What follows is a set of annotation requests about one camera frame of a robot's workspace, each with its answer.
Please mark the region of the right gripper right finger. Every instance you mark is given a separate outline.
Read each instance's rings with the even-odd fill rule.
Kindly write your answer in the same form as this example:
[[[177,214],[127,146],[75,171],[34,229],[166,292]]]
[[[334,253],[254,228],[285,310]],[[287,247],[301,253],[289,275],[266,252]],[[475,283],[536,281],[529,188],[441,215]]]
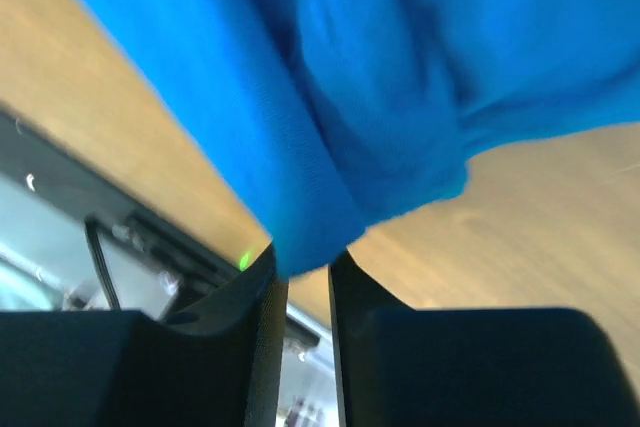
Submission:
[[[635,426],[606,332],[572,308],[416,310],[349,254],[329,268],[344,426]]]

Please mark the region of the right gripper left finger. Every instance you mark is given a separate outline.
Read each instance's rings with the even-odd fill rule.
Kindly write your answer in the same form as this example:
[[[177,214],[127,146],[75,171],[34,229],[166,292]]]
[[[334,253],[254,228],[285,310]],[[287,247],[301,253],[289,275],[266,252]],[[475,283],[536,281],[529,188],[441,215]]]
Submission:
[[[5,426],[271,426],[288,286],[272,249],[159,322],[133,310],[5,312]]]

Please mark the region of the blue t shirt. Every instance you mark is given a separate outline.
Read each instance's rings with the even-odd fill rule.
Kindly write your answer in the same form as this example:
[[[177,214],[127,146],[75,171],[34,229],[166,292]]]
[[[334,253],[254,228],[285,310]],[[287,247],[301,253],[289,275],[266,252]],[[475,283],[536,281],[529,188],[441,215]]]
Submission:
[[[504,144],[639,118],[639,0],[83,0],[279,274],[459,195]]]

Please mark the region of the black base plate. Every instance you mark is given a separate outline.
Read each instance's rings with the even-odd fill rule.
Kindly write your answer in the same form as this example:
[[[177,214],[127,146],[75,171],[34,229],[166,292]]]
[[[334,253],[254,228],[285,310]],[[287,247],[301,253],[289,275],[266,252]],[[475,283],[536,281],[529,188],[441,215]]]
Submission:
[[[2,310],[191,321],[239,273],[1,107]]]

